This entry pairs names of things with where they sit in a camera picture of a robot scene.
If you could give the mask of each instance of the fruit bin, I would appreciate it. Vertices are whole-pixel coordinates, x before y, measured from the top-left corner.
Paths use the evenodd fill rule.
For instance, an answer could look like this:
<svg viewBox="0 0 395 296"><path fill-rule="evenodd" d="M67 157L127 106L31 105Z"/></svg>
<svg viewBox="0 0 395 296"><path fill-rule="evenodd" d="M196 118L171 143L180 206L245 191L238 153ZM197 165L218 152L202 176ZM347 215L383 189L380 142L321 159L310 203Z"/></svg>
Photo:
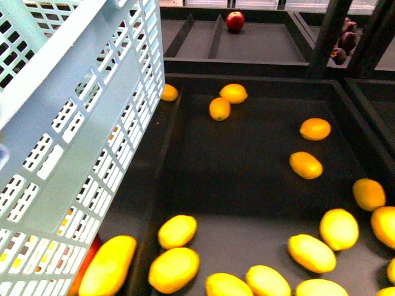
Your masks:
<svg viewBox="0 0 395 296"><path fill-rule="evenodd" d="M395 81L346 78L344 87L395 158Z"/></svg>
<svg viewBox="0 0 395 296"><path fill-rule="evenodd" d="M147 283L148 269L163 252L157 242L160 226L178 214L197 219L189 247L201 265L196 278L173 295L205 295L212 273L244 279L258 264L278 270L295 289L318 276L293 262L287 241L299 233L318 237L320 218L332 208L357 218L360 239L337 253L338 266L322 278L341 284L350 296L375 295L389 285L385 267L395 254L375 239L370 215L357 207L352 185L359 178L375 179L385 188L387 204L394 205L395 163L337 82L176 74L167 75L166 82L181 91L179 100L159 104L157 114L166 119L152 121L141 144L161 151L159 160L150 161L144 150L146 160L131 163L156 177L144 185L144 202L128 192L140 191L140 183L124 181L107 216L124 217L123 227L134 227L139 237L125 295L161 295ZM209 116L209 103L228 83L241 83L249 97L217 122ZM331 123L328 138L301 138L300 124L310 117ZM305 180L291 170L289 155L300 150L322 162L321 177ZM127 213L124 207L134 210ZM101 230L112 223L105 219Z"/></svg>
<svg viewBox="0 0 395 296"><path fill-rule="evenodd" d="M293 13L241 9L246 23L232 34L225 23L231 11L161 7L166 73L214 74L232 63L253 75L304 76L312 41Z"/></svg>
<svg viewBox="0 0 395 296"><path fill-rule="evenodd" d="M301 20L301 23L306 28L309 36L313 39L314 43L317 41L318 34L320 33L321 24L323 23L323 19L325 14L319 13L309 13L309 12L299 12L295 13L298 14L297 18ZM365 25L369 22L369 15L355 15L349 14L348 17L357 23L357 44L359 39L362 35L362 29ZM342 65L336 65L332 59L329 59L328 65L333 68L340 68L344 69L347 68L350 59L352 57L352 53L354 50L351 51L351 54L347 57L347 60ZM395 70L395 39L391 42L388 46L385 54L382 56L380 62L376 68L376 76L380 74L380 72L394 72Z"/></svg>
<svg viewBox="0 0 395 296"><path fill-rule="evenodd" d="M0 294L58 296L161 97L159 2L26 4L0 3Z"/></svg>

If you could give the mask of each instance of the orange fruit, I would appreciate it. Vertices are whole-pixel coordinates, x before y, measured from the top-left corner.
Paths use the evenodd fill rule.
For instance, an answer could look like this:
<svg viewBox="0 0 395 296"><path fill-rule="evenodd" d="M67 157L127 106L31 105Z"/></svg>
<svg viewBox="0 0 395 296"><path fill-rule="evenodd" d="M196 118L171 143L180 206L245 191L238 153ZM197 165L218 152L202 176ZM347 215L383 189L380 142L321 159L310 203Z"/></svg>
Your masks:
<svg viewBox="0 0 395 296"><path fill-rule="evenodd" d="M161 99L163 101L172 102L175 101L177 97L178 97L177 88L175 88L170 84L166 84Z"/></svg>
<svg viewBox="0 0 395 296"><path fill-rule="evenodd" d="M217 121L225 120L230 115L230 103L223 97L218 97L211 101L209 111L212 119Z"/></svg>
<svg viewBox="0 0 395 296"><path fill-rule="evenodd" d="M375 180L359 179L352 186L352 193L358 206L368 212L384 206L386 202L383 186Z"/></svg>
<svg viewBox="0 0 395 296"><path fill-rule="evenodd" d="M304 179L315 179L321 176L322 164L307 152L295 152L289 156L289 164L295 173Z"/></svg>
<svg viewBox="0 0 395 296"><path fill-rule="evenodd" d="M331 125L321 118L310 118L302 123L300 133L310 141L324 140L331 133Z"/></svg>
<svg viewBox="0 0 395 296"><path fill-rule="evenodd" d="M228 100L231 104L240 104L247 99L248 94L244 86L232 83L221 89L220 96Z"/></svg>
<svg viewBox="0 0 395 296"><path fill-rule="evenodd" d="M395 207L377 208L370 218L377 239L395 249Z"/></svg>
<svg viewBox="0 0 395 296"><path fill-rule="evenodd" d="M320 222L323 241L334 251L347 250L359 237L357 220L347 211L334 208L325 213Z"/></svg>

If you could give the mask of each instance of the yellow fruit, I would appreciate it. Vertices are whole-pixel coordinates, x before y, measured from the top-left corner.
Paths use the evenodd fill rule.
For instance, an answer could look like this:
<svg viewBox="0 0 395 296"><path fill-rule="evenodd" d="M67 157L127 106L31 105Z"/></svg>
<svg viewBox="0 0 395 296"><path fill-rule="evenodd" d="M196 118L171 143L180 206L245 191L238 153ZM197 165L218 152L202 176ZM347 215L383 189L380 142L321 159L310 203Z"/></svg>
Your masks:
<svg viewBox="0 0 395 296"><path fill-rule="evenodd" d="M395 258L389 262L387 267L387 277L389 281L395 285Z"/></svg>
<svg viewBox="0 0 395 296"><path fill-rule="evenodd" d="M395 287L388 287L378 291L376 296L395 296Z"/></svg>
<svg viewBox="0 0 395 296"><path fill-rule="evenodd" d="M83 276L79 296L113 296L125 282L137 241L115 236L105 242Z"/></svg>
<svg viewBox="0 0 395 296"><path fill-rule="evenodd" d="M291 296L291 287L286 279L268 266L251 267L246 280L255 296Z"/></svg>
<svg viewBox="0 0 395 296"><path fill-rule="evenodd" d="M174 216L159 229L159 244L166 250L183 247L193 238L197 227L192 216Z"/></svg>
<svg viewBox="0 0 395 296"><path fill-rule="evenodd" d="M188 248L174 248L152 262L148 282L163 294L171 294L189 283L199 269L199 255Z"/></svg>
<svg viewBox="0 0 395 296"><path fill-rule="evenodd" d="M313 155L303 151L292 153L289 164L295 173L308 180L318 178L323 171L322 164Z"/></svg>
<svg viewBox="0 0 395 296"><path fill-rule="evenodd" d="M327 279L309 279L296 287L295 296L348 296L348 293L339 284Z"/></svg>
<svg viewBox="0 0 395 296"><path fill-rule="evenodd" d="M236 83L228 84L221 89L220 96L228 100L231 104L240 104L248 97L244 86Z"/></svg>
<svg viewBox="0 0 395 296"><path fill-rule="evenodd" d="M332 250L346 250L355 245L358 240L358 223L349 212L335 208L327 211L322 217L320 234Z"/></svg>
<svg viewBox="0 0 395 296"><path fill-rule="evenodd" d="M177 97L178 97L177 88L166 83L161 99L167 102L172 102L175 101Z"/></svg>
<svg viewBox="0 0 395 296"><path fill-rule="evenodd" d="M375 210L370 224L377 239L395 249L395 207L381 207Z"/></svg>
<svg viewBox="0 0 395 296"><path fill-rule="evenodd" d="M306 140L320 141L331 133L331 125L324 119L310 118L302 123L299 131Z"/></svg>
<svg viewBox="0 0 395 296"><path fill-rule="evenodd" d="M352 193L358 206L365 211L372 212L385 205L384 189L377 181L367 178L359 179L352 186Z"/></svg>
<svg viewBox="0 0 395 296"><path fill-rule="evenodd" d="M228 273L215 273L206 279L207 296L254 296L250 287Z"/></svg>
<svg viewBox="0 0 395 296"><path fill-rule="evenodd" d="M211 101L209 111L212 119L217 121L225 120L230 115L230 103L228 100L218 97Z"/></svg>
<svg viewBox="0 0 395 296"><path fill-rule="evenodd" d="M296 262L314 273L328 273L336 267L333 251L322 241L299 234L288 241L289 254Z"/></svg>

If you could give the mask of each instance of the dark shelf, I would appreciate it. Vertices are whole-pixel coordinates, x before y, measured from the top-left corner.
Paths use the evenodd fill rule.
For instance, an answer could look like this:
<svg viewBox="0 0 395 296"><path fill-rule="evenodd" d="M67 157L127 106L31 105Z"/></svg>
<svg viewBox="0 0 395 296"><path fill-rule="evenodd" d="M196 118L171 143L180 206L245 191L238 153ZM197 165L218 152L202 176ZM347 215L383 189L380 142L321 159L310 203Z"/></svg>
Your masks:
<svg viewBox="0 0 395 296"><path fill-rule="evenodd" d="M154 165L160 173L153 183L123 181L132 192L133 186L151 188L153 203L138 194L116 197L120 204L133 205L135 199L143 205L127 214L136 215L130 221L142 225L137 233L143 250L134 259L124 295L161 295L150 289L147 272L163 252L157 243L159 227L181 213L197 219L189 247L200 255L201 266L194 281L174 295L203 295L210 274L244 278L258 264L277 269L293 289L316 278L293 262L286 244L299 233L318 237L320 218L332 208L354 214L360 239L337 254L338 266L322 278L341 284L350 296L371 296L389 285L383 267L395 253L374 238L370 215L357 207L352 184L359 178L376 179L386 190L388 205L394 205L395 161L337 82L176 74L166 81L182 89L179 100L158 107L159 112L169 109L164 114L168 128L161 131L167 140L155 133L139 147L166 152ZM217 122L209 116L209 102L228 83L241 83L249 97L232 106L227 120ZM310 117L331 123L328 138L311 142L300 137L299 126ZM288 157L299 150L323 163L321 177L304 180L290 169Z"/></svg>

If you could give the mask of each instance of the red fruit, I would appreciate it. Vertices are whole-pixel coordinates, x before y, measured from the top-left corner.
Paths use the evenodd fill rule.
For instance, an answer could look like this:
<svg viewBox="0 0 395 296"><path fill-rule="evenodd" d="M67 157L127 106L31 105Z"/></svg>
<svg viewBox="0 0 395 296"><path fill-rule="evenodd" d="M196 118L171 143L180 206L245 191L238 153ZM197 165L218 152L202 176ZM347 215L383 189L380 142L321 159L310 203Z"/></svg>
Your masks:
<svg viewBox="0 0 395 296"><path fill-rule="evenodd" d="M77 275L75 276L75 279L73 281L73 284L67 293L67 296L78 296L78 290L80 289L81 286L81 281L83 276L85 275L86 270L88 269L89 264L91 264L91 261L93 260L95 254L98 252L101 246L101 241L99 235L96 235L95 238L93 239L93 243L91 247L88 250L88 253L86 254L86 257L80 267L80 270L78 271Z"/></svg>
<svg viewBox="0 0 395 296"><path fill-rule="evenodd" d="M345 32L338 42L338 47L343 48L346 54L354 49L357 45L357 35L354 32Z"/></svg>
<svg viewBox="0 0 395 296"><path fill-rule="evenodd" d="M240 11L228 14L227 27L230 31L239 32L244 26L244 16Z"/></svg>
<svg viewBox="0 0 395 296"><path fill-rule="evenodd" d="M343 48L334 47L331 53L331 58L336 65L342 65L347 59L347 54Z"/></svg>
<svg viewBox="0 0 395 296"><path fill-rule="evenodd" d="M339 36L342 37L342 35L345 32L356 32L357 28L357 23L353 22L352 20L344 21L343 26L341 27L340 34Z"/></svg>

